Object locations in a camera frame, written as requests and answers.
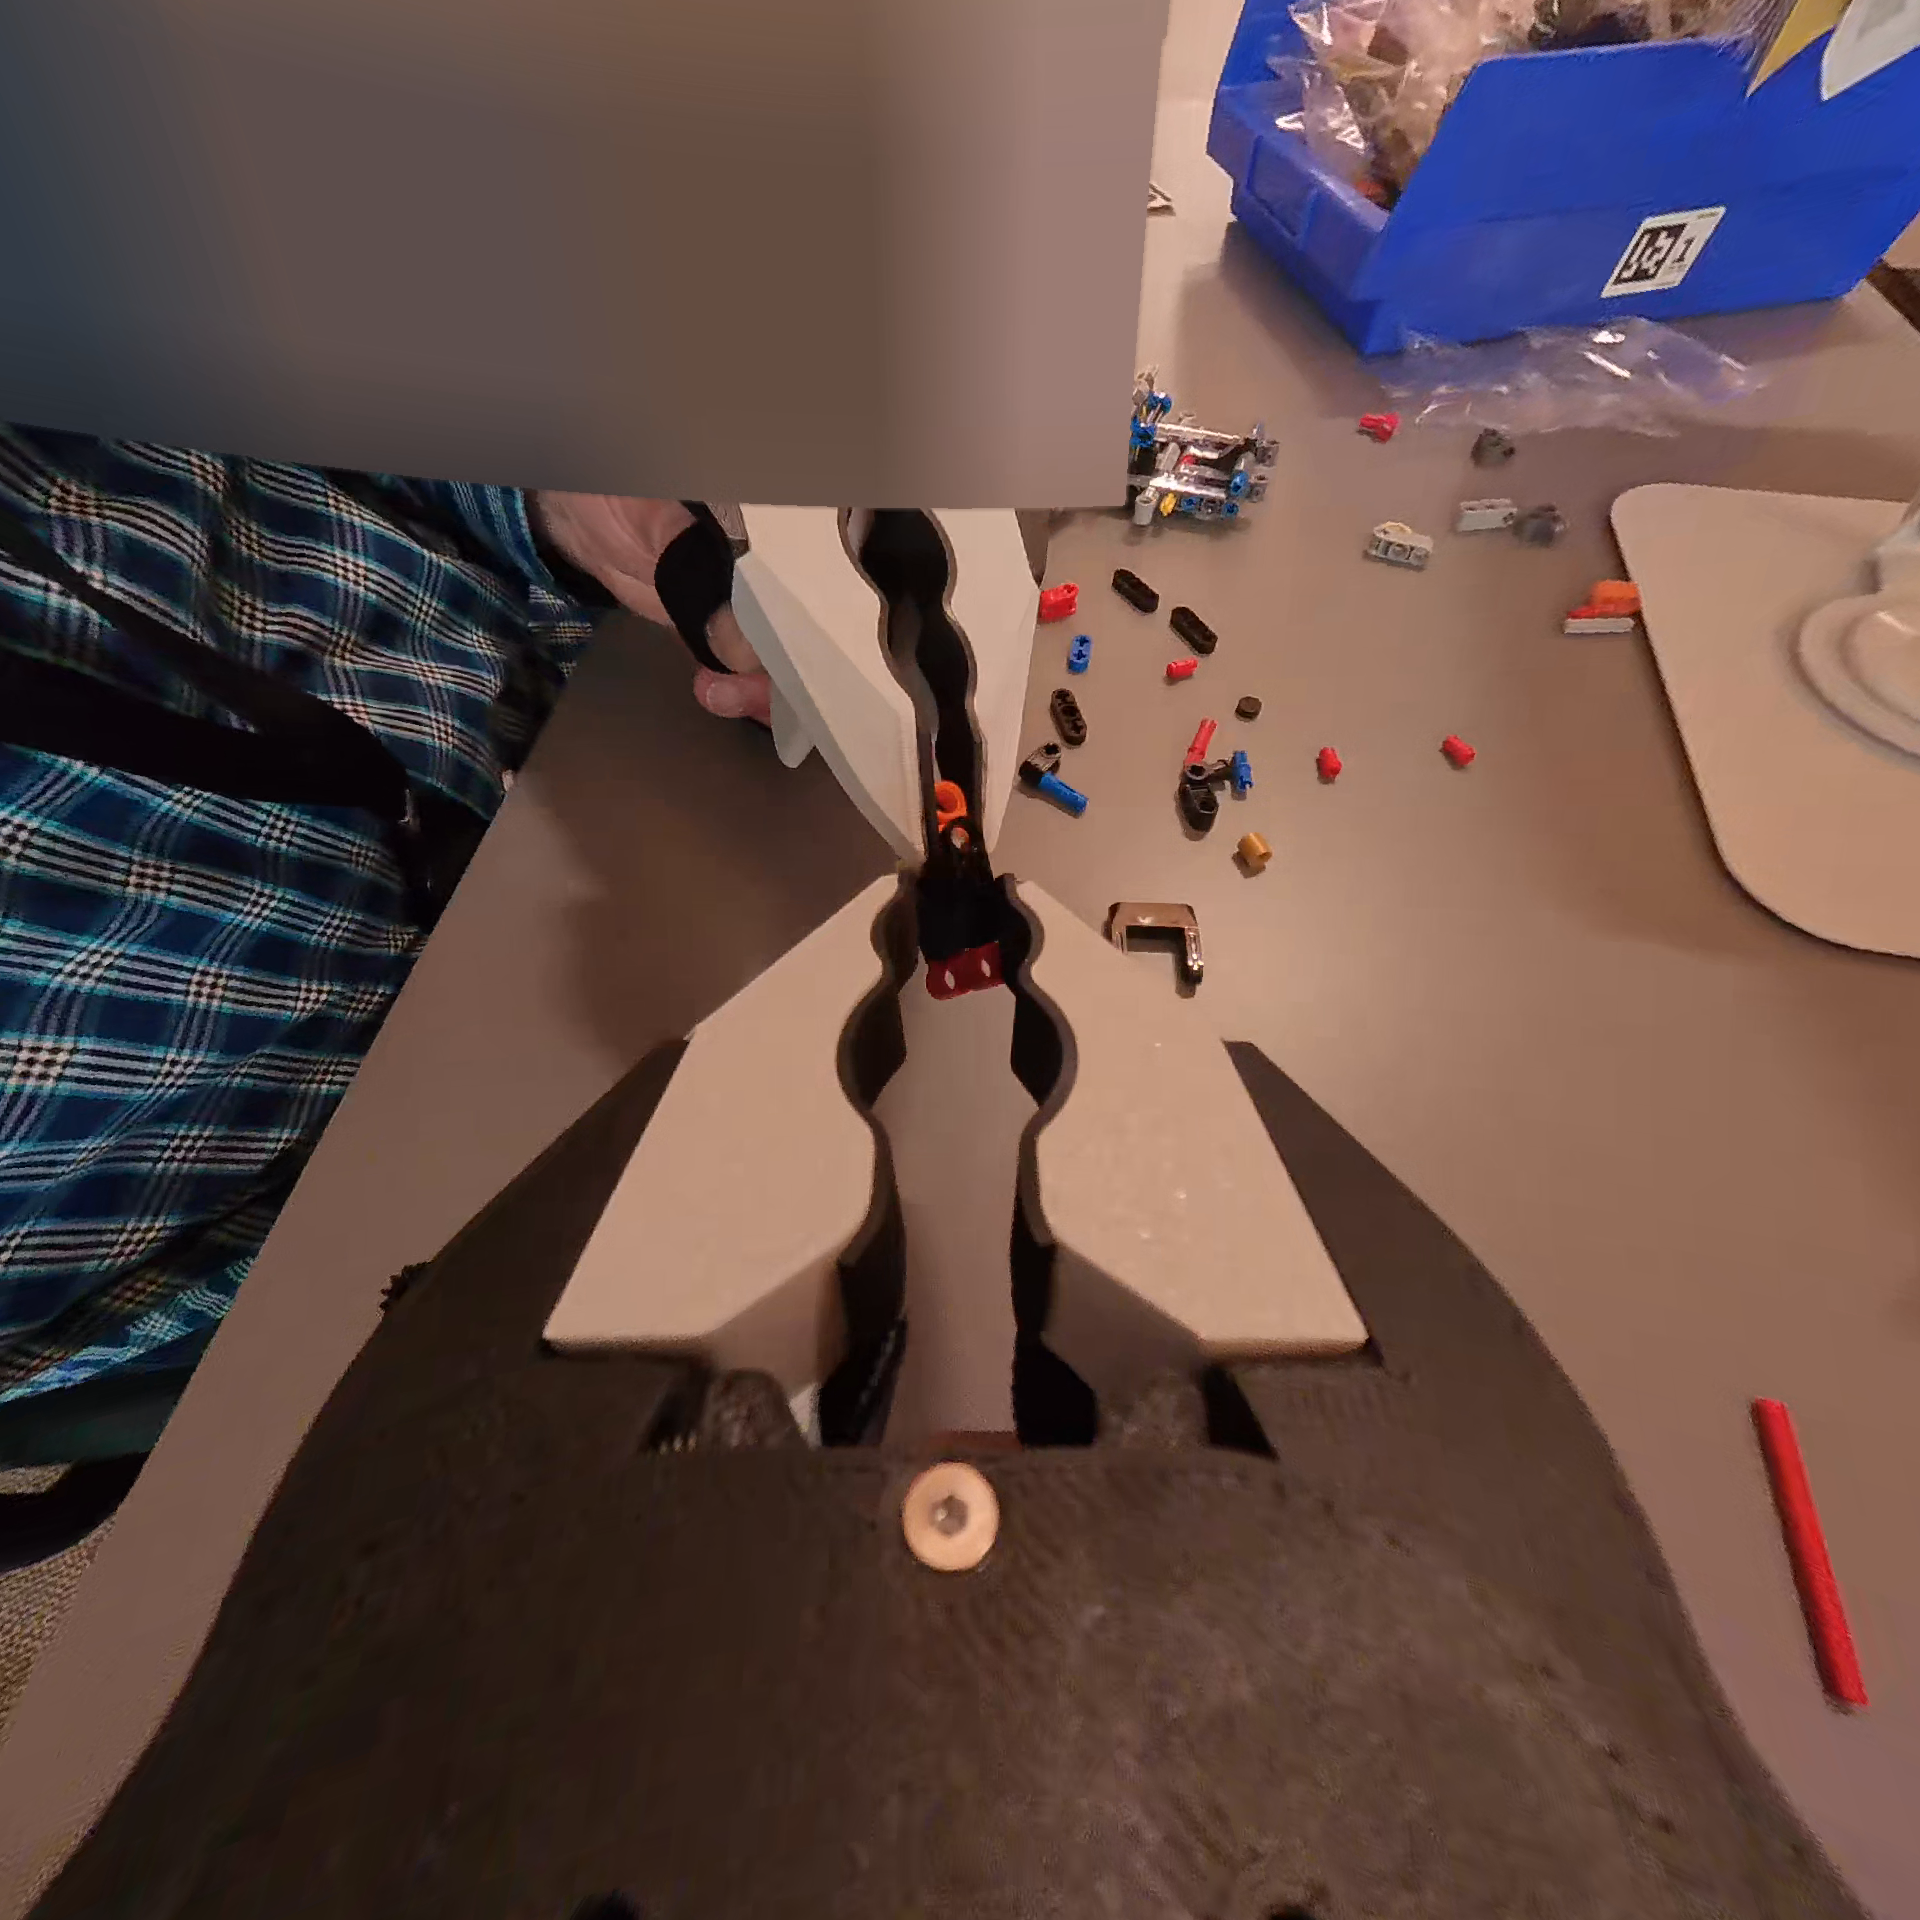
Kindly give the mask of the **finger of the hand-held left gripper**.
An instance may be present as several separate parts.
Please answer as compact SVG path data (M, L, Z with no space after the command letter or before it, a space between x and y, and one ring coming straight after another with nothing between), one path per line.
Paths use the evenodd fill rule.
M951 552L946 605L973 663L971 718L981 747L978 816L999 836L1018 787L1024 696L1039 582L1012 510L938 510Z
M863 820L923 862L920 731L884 646L884 604L828 508L738 510L732 608L770 680L774 755L819 755Z

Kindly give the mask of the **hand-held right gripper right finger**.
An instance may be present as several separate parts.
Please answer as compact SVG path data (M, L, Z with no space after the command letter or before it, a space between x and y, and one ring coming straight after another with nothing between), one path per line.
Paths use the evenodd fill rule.
M1166 1375L1362 1354L1202 986L1180 991L1166 950L1112 949L1034 880L1000 894L1012 1072L1036 1103L1011 1243L1018 1438L1088 1444Z

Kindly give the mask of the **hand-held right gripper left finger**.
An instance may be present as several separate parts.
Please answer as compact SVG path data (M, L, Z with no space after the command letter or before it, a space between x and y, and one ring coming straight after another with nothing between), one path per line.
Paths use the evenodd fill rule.
M906 1222L879 1093L918 971L909 878L869 885L678 1051L547 1323L560 1354L770 1375L870 1444L906 1356Z

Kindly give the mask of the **small black lego assembly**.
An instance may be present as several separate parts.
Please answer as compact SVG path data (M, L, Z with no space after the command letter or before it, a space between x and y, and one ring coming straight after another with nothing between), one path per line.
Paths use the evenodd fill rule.
M952 1000L1000 986L1000 892L970 807L965 823L946 836L932 824L917 915L927 996Z

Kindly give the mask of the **partly built lego chassis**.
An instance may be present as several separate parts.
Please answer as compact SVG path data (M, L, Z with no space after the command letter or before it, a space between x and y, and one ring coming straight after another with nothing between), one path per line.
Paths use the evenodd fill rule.
M1263 499L1277 456L1262 423L1238 435L1204 428L1176 412L1154 367L1135 375L1125 467L1133 525L1235 520Z

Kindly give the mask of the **clear bags of lego pieces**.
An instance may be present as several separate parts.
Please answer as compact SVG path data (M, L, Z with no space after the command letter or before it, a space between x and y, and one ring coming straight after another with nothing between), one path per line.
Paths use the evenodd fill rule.
M1750 56L1771 3L1301 3L1262 48L1280 128L1378 207L1398 204L1466 78L1491 56L1720 42Z

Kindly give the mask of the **long red lego axle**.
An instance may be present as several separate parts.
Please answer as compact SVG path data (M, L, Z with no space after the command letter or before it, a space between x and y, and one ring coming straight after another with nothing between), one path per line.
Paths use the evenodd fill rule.
M1792 1413L1779 1399L1754 1399L1749 1416L1758 1435L1816 1679L1830 1702L1846 1711L1866 1711L1867 1692L1856 1636Z

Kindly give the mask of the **person's left hand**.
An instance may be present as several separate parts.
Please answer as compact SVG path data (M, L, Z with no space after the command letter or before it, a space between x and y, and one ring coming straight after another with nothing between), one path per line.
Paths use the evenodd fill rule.
M702 709L770 727L772 683L738 628L733 547L709 508L538 491L530 515L556 555L626 610L680 635L694 656L693 692Z

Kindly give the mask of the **person in blue plaid shirt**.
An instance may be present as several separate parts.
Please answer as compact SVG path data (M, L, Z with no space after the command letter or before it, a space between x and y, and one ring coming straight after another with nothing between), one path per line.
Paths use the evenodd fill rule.
M530 491L5 426L5 1404L197 1362L611 608Z

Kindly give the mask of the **blue labelled parts bin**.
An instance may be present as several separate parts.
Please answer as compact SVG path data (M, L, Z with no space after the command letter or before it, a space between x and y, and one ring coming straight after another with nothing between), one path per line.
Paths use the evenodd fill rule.
M1362 354L1612 317L1675 323L1852 292L1916 219L1917 52L1821 102L1816 52L1746 93L1709 39L1496 55L1378 207L1280 128L1248 3L1207 152L1232 218Z

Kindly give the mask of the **empty clear plastic bag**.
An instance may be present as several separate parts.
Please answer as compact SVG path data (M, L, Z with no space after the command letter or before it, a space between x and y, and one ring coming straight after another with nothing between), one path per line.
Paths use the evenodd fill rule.
M1512 442L1572 430L1670 438L1767 387L1764 371L1653 320L1526 326L1493 342L1415 335L1375 375L1411 426Z

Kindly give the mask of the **white book stand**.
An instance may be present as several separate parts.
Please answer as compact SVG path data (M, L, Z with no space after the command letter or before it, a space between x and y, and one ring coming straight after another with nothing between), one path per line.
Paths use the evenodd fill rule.
M1917 955L1917 506L1634 487L1612 508L1720 867L1861 952Z

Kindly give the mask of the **black u-shaped lego frame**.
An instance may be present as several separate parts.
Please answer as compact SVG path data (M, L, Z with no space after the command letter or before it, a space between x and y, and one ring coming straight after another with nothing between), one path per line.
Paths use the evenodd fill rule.
M1204 938L1189 902L1112 902L1106 938L1120 952L1166 950L1183 994L1195 994L1207 976Z

